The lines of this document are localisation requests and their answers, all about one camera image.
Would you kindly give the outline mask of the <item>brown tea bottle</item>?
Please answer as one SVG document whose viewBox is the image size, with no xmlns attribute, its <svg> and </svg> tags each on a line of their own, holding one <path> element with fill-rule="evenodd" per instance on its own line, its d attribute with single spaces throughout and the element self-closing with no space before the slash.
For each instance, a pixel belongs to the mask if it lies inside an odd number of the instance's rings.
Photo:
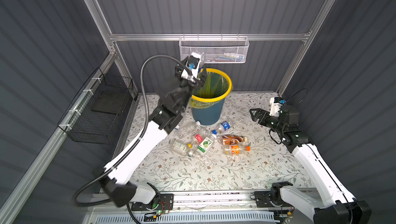
<svg viewBox="0 0 396 224">
<path fill-rule="evenodd" d="M 220 143 L 222 145 L 236 145 L 239 143 L 246 143 L 248 138 L 246 136 L 234 135 L 234 134 L 227 134 L 222 135 L 220 138 Z"/>
</svg>

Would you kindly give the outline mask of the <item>orange label bottle orange cap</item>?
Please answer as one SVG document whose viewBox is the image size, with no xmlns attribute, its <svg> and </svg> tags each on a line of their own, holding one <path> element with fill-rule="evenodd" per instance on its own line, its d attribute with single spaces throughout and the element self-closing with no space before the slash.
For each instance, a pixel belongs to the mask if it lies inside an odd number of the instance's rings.
<svg viewBox="0 0 396 224">
<path fill-rule="evenodd" d="M 226 155 L 242 155 L 251 150 L 248 145 L 224 145 L 223 146 L 224 153 Z"/>
</svg>

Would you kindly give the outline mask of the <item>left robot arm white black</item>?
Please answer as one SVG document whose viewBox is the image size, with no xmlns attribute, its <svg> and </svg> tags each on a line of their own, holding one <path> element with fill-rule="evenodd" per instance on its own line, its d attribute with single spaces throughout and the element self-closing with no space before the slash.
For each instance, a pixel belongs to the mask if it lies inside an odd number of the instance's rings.
<svg viewBox="0 0 396 224">
<path fill-rule="evenodd" d="M 204 54 L 192 52 L 183 61 L 170 55 L 151 56 L 144 62 L 141 72 L 156 58 L 168 58 L 176 62 L 175 75 L 157 89 L 159 101 L 152 113 L 149 112 L 146 93 L 142 93 L 145 106 L 143 129 L 122 152 L 104 166 L 96 179 L 74 193 L 72 200 L 75 205 L 89 207 L 112 202 L 117 207 L 122 207 L 137 202 L 148 205 L 150 209 L 157 207 L 160 201 L 158 189 L 150 183 L 132 183 L 131 176 L 152 149 L 175 130 L 183 118 L 193 91 L 204 85 L 207 71 Z M 108 199 L 80 202 L 78 196 L 96 182 L 100 183 Z"/>
</svg>

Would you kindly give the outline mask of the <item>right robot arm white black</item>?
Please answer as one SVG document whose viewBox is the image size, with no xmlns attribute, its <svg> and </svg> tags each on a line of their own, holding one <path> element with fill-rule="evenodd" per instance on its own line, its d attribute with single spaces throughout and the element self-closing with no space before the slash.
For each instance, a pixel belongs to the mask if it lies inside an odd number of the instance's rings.
<svg viewBox="0 0 396 224">
<path fill-rule="evenodd" d="M 313 140 L 298 124 L 290 122 L 290 111 L 282 106 L 278 116 L 261 108 L 250 109 L 252 121 L 277 133 L 280 144 L 300 162 L 313 181 L 321 199 L 315 200 L 292 183 L 283 181 L 272 184 L 271 203 L 276 206 L 289 204 L 315 224 L 367 224 L 372 214 L 368 203 L 355 196 L 335 176 L 321 157 Z"/>
</svg>

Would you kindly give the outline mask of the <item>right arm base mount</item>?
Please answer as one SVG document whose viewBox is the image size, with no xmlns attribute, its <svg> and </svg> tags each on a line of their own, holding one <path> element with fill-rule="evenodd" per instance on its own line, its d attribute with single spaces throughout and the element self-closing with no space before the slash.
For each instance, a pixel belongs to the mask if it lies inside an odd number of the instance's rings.
<svg viewBox="0 0 396 224">
<path fill-rule="evenodd" d="M 250 199 L 256 203 L 258 208 L 281 208 L 290 209 L 292 205 L 282 201 L 281 199 L 272 200 L 270 191 L 254 191 L 250 195 Z"/>
</svg>

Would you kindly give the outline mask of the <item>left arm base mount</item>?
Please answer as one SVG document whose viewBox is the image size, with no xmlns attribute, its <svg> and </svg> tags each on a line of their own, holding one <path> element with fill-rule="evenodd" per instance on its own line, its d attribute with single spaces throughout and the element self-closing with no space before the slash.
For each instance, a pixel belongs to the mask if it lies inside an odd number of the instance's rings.
<svg viewBox="0 0 396 224">
<path fill-rule="evenodd" d="M 173 209 L 174 194 L 163 194 L 155 196 L 154 199 L 144 204 L 141 202 L 133 202 L 132 211 L 171 211 Z"/>
</svg>

